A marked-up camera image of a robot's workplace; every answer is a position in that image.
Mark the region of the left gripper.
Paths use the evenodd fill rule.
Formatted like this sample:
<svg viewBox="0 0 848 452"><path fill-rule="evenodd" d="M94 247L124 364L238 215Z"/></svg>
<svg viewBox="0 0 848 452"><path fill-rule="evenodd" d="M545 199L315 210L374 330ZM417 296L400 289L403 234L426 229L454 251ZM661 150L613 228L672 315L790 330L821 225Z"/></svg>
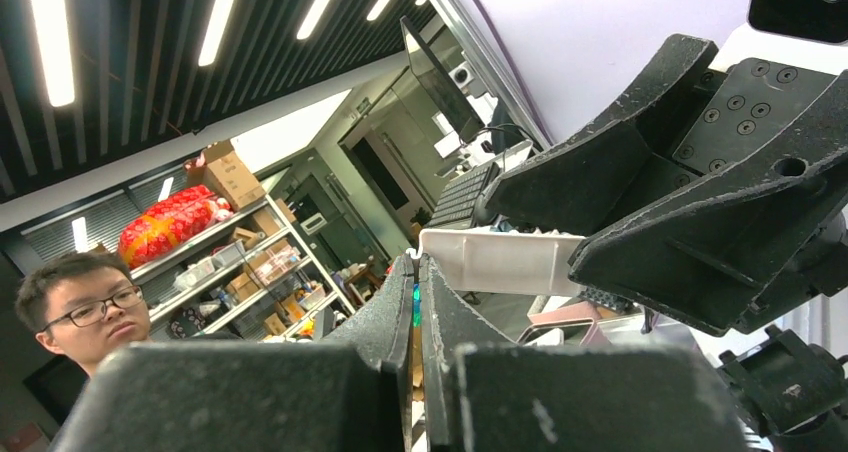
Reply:
<svg viewBox="0 0 848 452"><path fill-rule="evenodd" d="M584 241L569 276L714 336L847 285L844 235L800 258L847 204L846 76L757 58L707 70L718 51L669 36L595 119L485 195L580 236L653 202Z"/></svg>

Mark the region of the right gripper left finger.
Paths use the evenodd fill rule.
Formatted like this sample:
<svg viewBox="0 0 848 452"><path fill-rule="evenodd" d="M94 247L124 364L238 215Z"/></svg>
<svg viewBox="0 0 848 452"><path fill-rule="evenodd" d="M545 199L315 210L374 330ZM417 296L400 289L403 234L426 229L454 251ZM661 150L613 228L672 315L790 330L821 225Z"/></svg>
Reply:
<svg viewBox="0 0 848 452"><path fill-rule="evenodd" d="M329 336L358 355L342 399L343 451L412 447L414 284L414 261L402 254L372 299Z"/></svg>

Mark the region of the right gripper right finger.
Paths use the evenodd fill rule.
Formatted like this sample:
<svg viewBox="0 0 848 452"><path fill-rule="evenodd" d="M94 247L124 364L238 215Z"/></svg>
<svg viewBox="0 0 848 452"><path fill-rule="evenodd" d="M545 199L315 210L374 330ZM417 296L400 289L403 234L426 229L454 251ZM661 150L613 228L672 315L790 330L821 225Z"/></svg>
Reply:
<svg viewBox="0 0 848 452"><path fill-rule="evenodd" d="M447 283L436 260L419 260L421 350L425 427L430 451L458 451L455 380L452 367L459 345L513 341L467 304Z"/></svg>

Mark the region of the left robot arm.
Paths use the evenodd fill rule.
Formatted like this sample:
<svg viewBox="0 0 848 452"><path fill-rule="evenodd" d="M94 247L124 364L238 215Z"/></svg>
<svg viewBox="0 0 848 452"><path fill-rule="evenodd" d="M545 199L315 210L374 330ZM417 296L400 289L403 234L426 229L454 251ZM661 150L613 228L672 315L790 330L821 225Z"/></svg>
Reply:
<svg viewBox="0 0 848 452"><path fill-rule="evenodd" d="M747 425L780 451L847 447L844 359L776 320L847 286L847 75L764 57L725 68L668 37L563 143L501 175L487 207L580 237L570 278L706 334Z"/></svg>

